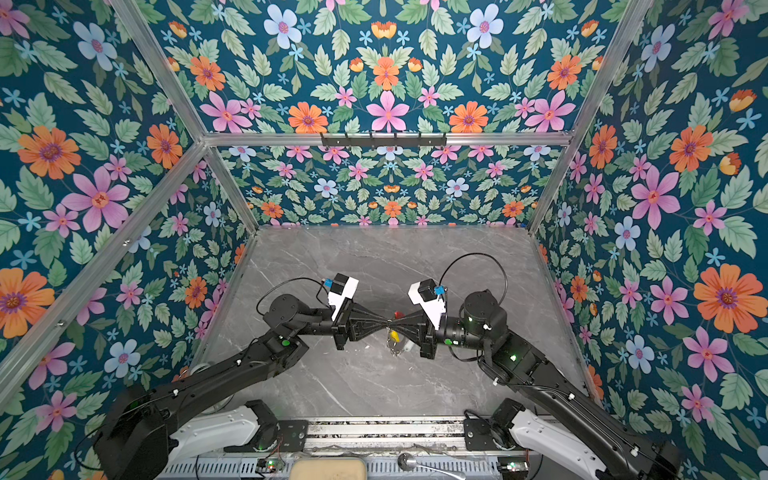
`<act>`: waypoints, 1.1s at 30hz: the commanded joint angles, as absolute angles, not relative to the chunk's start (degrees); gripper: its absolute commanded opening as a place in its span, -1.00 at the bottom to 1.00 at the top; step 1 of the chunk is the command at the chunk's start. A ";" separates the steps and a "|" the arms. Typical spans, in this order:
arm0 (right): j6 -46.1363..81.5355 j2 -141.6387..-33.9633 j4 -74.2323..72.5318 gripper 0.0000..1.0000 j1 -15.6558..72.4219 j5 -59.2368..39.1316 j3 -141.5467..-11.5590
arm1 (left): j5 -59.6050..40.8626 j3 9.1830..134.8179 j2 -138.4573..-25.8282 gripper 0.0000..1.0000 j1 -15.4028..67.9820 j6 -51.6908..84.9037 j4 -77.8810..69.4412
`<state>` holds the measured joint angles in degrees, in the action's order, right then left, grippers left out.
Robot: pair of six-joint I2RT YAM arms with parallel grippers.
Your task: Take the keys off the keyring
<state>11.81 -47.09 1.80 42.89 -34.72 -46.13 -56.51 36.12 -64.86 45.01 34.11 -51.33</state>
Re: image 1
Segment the metal keyring with red grip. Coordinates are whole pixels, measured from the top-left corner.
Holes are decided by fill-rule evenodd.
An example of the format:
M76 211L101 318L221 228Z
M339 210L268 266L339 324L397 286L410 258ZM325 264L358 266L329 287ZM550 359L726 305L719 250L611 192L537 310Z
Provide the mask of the metal keyring with red grip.
M413 349L413 342L404 334L389 329L387 333L387 348L393 356L399 356Z

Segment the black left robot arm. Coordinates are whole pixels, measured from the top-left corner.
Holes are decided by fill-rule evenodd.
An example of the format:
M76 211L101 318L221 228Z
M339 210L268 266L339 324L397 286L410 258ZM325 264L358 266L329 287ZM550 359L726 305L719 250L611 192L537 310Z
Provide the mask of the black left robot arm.
M150 389L132 385L117 395L95 434L93 450L109 479L153 479L167 466L171 435L204 410L275 377L309 350L303 335L331 336L339 350L390 321L351 299L312 308L293 295L274 299L264 315L269 330L242 351L198 373Z

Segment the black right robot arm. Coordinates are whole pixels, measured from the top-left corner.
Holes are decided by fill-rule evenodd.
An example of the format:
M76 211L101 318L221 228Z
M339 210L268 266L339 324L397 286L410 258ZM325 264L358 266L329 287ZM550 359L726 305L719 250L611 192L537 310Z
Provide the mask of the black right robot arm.
M553 418L516 406L502 427L513 442L554 461L582 479L674 479L682 463L671 442L657 442L623 425L568 381L546 356L507 325L507 313L490 291L469 294L451 317L442 296L413 296L419 311L390 322L432 358L438 345L472 350L481 371Z

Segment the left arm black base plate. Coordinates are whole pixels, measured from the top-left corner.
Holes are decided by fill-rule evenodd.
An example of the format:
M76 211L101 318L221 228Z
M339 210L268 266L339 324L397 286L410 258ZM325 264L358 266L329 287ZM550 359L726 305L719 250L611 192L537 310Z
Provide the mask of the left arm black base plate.
M260 426L250 441L258 452L301 452L308 437L309 422L306 420L278 420Z

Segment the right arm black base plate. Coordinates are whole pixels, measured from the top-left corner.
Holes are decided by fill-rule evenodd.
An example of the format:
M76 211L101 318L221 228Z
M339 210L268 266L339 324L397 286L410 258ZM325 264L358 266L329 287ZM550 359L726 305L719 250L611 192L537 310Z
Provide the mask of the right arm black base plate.
M498 422L466 411L464 443L468 451L512 451L519 448L508 429Z

